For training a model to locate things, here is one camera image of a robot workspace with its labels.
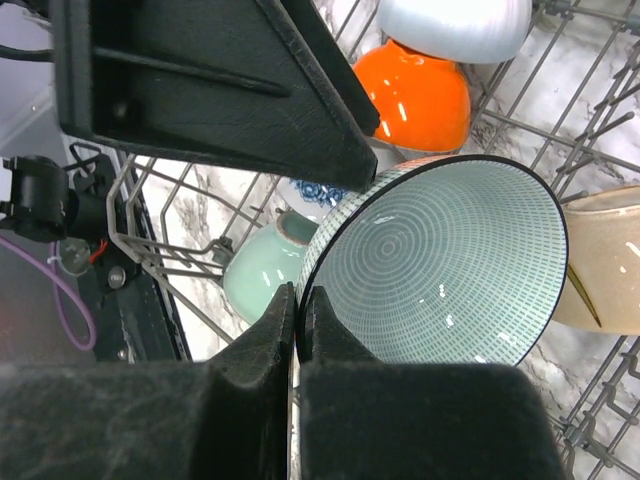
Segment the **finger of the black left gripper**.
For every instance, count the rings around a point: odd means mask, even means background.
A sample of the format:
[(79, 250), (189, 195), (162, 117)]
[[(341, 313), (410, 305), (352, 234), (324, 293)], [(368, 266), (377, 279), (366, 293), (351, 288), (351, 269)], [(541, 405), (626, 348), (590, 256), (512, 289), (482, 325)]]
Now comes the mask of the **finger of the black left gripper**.
[(64, 132), (366, 190), (377, 159), (281, 1), (54, 1)]
[(380, 124), (380, 115), (328, 27), (309, 0), (282, 0), (296, 28), (366, 136)]

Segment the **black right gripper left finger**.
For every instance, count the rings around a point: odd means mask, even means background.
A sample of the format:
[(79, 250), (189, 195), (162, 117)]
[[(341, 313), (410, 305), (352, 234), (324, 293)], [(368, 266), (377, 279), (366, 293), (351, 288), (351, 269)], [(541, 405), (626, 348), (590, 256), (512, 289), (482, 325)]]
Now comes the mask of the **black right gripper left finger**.
[(295, 293), (211, 359), (1, 368), (5, 479), (284, 479)]

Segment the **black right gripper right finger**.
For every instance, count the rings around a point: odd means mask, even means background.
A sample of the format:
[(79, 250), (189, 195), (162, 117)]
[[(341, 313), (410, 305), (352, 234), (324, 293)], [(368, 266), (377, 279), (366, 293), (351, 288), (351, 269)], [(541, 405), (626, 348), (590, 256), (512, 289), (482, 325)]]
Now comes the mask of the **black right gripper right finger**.
[(299, 344), (305, 479), (560, 479), (542, 400), (496, 364), (385, 364), (313, 289)]

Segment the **blue floral bowl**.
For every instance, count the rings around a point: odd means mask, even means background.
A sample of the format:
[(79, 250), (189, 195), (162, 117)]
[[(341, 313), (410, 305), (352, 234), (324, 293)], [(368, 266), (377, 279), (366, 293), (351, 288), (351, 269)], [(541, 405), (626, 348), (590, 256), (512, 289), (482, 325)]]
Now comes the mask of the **blue floral bowl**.
[(348, 193), (347, 190), (334, 185), (287, 177), (278, 182), (277, 191), (292, 210), (317, 224), (320, 224)]

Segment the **white round bowl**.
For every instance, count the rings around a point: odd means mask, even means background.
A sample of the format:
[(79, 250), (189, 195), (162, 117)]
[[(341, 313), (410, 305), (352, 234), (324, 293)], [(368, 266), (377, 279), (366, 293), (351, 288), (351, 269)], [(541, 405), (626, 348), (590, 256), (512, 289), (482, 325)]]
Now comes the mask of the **white round bowl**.
[(450, 152), (465, 143), (471, 99), (455, 62), (390, 39), (364, 54), (353, 69), (379, 112), (374, 138), (423, 152)]

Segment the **celadon green bowl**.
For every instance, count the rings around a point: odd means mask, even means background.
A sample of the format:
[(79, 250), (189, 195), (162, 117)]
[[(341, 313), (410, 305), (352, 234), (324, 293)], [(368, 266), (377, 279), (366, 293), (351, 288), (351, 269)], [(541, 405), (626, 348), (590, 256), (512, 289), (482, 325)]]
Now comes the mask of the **celadon green bowl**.
[(257, 230), (234, 255), (223, 274), (223, 290), (248, 324), (265, 312), (280, 285), (294, 282), (318, 225), (287, 211)]

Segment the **grey bowl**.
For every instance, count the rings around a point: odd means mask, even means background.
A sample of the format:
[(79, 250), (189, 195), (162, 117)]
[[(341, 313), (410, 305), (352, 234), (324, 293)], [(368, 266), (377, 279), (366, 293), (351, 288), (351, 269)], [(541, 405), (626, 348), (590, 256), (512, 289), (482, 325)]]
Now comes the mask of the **grey bowl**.
[(381, 1), (377, 22), (397, 43), (469, 64), (514, 58), (524, 44), (532, 3), (524, 0)]

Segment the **beige patterned bowl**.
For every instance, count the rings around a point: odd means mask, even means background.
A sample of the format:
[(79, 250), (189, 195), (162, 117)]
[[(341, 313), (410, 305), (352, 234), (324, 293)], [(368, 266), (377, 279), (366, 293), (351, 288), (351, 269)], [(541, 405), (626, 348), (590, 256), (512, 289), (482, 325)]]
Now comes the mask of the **beige patterned bowl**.
[(569, 264), (553, 320), (606, 334), (639, 334), (639, 187), (564, 206)]

